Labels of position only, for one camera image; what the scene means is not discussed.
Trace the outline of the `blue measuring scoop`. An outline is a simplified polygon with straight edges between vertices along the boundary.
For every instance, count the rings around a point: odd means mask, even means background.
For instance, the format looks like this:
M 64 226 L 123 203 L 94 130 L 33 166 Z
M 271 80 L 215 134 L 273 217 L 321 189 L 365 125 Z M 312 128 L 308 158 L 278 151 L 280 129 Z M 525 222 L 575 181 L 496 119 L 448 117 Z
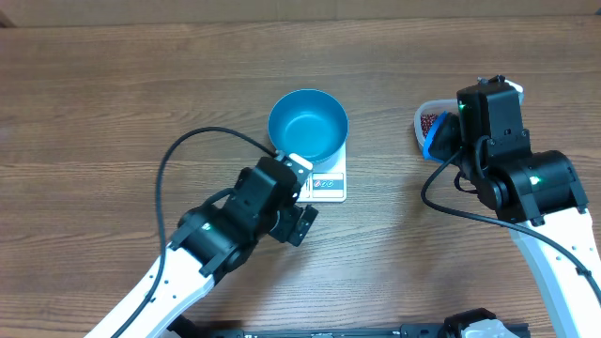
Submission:
M 437 119 L 434 120 L 433 123 L 431 124 L 431 126 L 428 130 L 428 134 L 424 138 L 423 156 L 427 161 L 441 162 L 440 159 L 437 159 L 432 156 L 430 147 L 433 145 L 435 136 L 436 136 L 437 132 L 439 131 L 439 128 L 442 126 L 442 124 L 448 114 L 449 113 L 447 111 L 444 111 L 441 115 L 438 115 Z

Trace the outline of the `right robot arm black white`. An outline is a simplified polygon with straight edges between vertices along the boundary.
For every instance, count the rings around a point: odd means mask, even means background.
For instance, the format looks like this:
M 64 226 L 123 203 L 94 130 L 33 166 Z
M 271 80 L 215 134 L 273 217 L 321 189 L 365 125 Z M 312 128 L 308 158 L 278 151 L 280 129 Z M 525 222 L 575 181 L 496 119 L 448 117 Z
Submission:
M 559 337 L 600 334 L 600 253 L 588 197 L 573 163 L 557 150 L 534 153 L 522 122 L 522 89 L 501 77 L 456 94 L 458 111 L 438 116 L 424 157 L 457 178 L 495 212 L 477 215 L 423 202 L 449 215 L 508 229 L 527 261 Z

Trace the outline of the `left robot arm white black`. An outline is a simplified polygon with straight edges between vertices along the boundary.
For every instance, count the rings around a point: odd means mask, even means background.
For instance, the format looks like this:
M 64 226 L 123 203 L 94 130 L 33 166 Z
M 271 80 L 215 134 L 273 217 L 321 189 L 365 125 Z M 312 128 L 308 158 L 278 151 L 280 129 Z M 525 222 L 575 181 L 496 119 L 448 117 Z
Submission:
M 181 217 L 164 255 L 90 336 L 160 337 L 243 265 L 265 235 L 299 246 L 318 214 L 297 204 L 312 171 L 309 161 L 284 153 L 243 169 L 234 187 Z

